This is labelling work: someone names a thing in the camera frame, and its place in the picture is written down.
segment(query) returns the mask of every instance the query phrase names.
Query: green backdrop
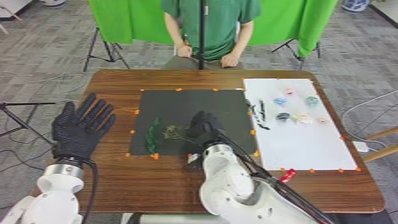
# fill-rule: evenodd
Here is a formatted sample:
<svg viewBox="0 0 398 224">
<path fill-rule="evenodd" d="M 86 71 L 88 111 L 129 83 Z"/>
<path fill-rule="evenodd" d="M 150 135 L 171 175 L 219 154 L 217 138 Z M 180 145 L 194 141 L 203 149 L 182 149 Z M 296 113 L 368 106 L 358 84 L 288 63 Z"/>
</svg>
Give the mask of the green backdrop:
<svg viewBox="0 0 398 224">
<path fill-rule="evenodd" d="M 104 39 L 114 43 L 145 40 L 173 44 L 166 25 L 162 0 L 89 0 Z M 299 40 L 299 56 L 317 47 L 338 0 L 260 0 L 264 15 L 255 21 L 249 45 Z"/>
</svg>

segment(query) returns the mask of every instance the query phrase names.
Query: wooden table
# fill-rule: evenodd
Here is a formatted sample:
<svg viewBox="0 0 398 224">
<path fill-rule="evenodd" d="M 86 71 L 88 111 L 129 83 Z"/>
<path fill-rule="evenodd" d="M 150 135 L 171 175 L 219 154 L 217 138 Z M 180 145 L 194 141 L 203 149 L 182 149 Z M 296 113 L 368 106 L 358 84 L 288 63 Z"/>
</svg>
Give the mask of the wooden table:
<svg viewBox="0 0 398 224">
<path fill-rule="evenodd" d="M 301 171 L 288 183 L 304 198 L 328 213 L 374 213 L 384 209 L 383 194 L 356 151 L 342 121 L 317 78 L 303 71 L 162 71 L 102 70 L 93 77 L 86 95 L 95 92 L 116 106 L 118 122 L 95 152 L 100 166 L 100 187 L 95 212 L 205 213 L 200 187 L 203 172 L 184 168 L 185 157 L 127 157 L 130 130 L 136 125 L 143 89 L 235 89 L 242 78 L 304 78 L 315 82 L 335 123 L 345 136 L 360 171 Z M 82 210 L 91 195 L 91 172 L 86 171 L 86 189 L 79 194 Z"/>
</svg>

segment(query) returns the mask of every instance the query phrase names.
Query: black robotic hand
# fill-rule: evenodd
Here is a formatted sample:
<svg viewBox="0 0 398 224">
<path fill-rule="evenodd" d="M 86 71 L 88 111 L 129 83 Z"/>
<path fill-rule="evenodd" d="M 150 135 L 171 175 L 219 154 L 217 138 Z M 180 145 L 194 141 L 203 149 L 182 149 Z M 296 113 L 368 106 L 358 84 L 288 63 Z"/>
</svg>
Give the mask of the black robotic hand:
<svg viewBox="0 0 398 224">
<path fill-rule="evenodd" d="M 221 133 L 224 134 L 224 130 L 217 117 L 205 111 L 198 112 L 191 121 L 189 137 L 205 147 L 209 147 L 217 143 L 224 143 Z"/>
<path fill-rule="evenodd" d="M 109 133 L 116 122 L 116 115 L 111 115 L 114 106 L 107 104 L 105 100 L 98 100 L 97 105 L 95 102 L 95 93 L 88 96 L 77 110 L 73 102 L 68 102 L 63 113 L 54 120 L 56 158 L 91 159 L 102 137 Z"/>
</svg>

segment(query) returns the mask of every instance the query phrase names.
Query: white sheet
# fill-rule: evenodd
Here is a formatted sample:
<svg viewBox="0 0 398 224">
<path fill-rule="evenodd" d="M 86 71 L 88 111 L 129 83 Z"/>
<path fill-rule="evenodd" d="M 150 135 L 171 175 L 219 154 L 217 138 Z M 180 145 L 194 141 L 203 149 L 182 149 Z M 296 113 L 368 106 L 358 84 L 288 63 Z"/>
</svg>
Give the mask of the white sheet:
<svg viewBox="0 0 398 224">
<path fill-rule="evenodd" d="M 294 88 L 294 95 L 287 95 L 287 88 Z M 356 161 L 342 140 L 340 131 L 326 109 L 324 102 L 310 107 L 306 98 L 317 96 L 313 82 L 308 79 L 246 79 L 246 97 L 260 111 L 260 99 L 265 102 L 267 126 L 271 130 L 260 128 L 253 116 L 256 128 L 256 139 L 264 167 L 267 170 L 356 170 Z M 280 106 L 276 98 L 285 98 L 288 103 Z M 280 113 L 310 113 L 313 124 L 296 123 L 290 119 L 287 123 L 276 120 Z"/>
</svg>

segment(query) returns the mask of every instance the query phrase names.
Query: green shirt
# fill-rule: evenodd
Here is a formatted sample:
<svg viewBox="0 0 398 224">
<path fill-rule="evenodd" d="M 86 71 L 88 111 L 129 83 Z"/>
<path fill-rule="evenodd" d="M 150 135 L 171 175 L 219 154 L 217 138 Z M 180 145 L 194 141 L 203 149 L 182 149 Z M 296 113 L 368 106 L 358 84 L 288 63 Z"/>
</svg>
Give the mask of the green shirt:
<svg viewBox="0 0 398 224">
<path fill-rule="evenodd" d="M 162 0 L 162 9 L 182 19 L 184 36 L 200 53 L 200 0 Z M 209 0 L 205 59 L 221 60 L 232 53 L 237 40 L 237 27 L 262 14 L 260 0 Z"/>
</svg>

